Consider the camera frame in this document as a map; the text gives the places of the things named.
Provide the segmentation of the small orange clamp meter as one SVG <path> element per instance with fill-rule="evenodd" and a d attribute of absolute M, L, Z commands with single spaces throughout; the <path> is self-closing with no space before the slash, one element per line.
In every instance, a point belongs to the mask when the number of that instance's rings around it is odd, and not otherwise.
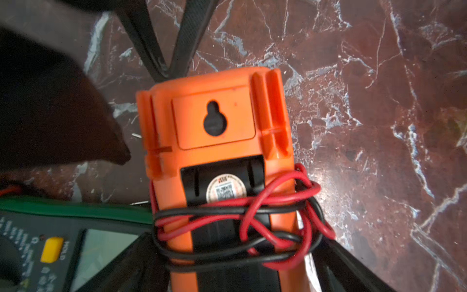
<path fill-rule="evenodd" d="M 172 290 L 309 291 L 320 188 L 294 162 L 281 72 L 167 81 L 136 101 Z"/>

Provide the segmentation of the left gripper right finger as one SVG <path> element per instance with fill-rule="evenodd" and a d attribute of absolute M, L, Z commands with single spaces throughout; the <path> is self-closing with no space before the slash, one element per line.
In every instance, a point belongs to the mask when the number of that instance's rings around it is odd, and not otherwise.
<path fill-rule="evenodd" d="M 334 240 L 323 238 L 312 255 L 323 292 L 395 292 Z"/>

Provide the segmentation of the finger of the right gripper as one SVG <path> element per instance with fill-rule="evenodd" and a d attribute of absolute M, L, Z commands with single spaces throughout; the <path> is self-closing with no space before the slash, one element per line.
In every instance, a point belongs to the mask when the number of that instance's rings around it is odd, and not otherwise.
<path fill-rule="evenodd" d="M 152 26 L 146 1 L 121 1 L 116 13 L 153 80 L 168 80 L 168 67 Z"/>
<path fill-rule="evenodd" d="M 169 79 L 183 78 L 187 75 L 192 58 L 217 5 L 217 0 L 186 1 L 170 63 Z"/>

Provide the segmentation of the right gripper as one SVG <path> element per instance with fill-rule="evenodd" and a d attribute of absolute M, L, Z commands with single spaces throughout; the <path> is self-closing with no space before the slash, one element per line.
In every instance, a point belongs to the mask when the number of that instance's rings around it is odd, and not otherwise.
<path fill-rule="evenodd" d="M 1 170 L 131 158 L 111 107 L 70 57 L 1 29 Z"/>

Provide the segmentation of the green multimeter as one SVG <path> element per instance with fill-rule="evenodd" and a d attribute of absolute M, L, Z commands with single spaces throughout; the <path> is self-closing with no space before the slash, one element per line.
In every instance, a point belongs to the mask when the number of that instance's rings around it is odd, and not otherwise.
<path fill-rule="evenodd" d="M 152 226 L 136 206 L 1 198 L 1 290 L 78 289 Z"/>

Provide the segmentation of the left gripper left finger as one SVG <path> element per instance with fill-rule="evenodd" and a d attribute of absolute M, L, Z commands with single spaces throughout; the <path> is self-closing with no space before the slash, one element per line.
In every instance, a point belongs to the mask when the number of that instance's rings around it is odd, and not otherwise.
<path fill-rule="evenodd" d="M 146 232 L 81 286 L 80 292 L 166 292 L 170 272 Z"/>

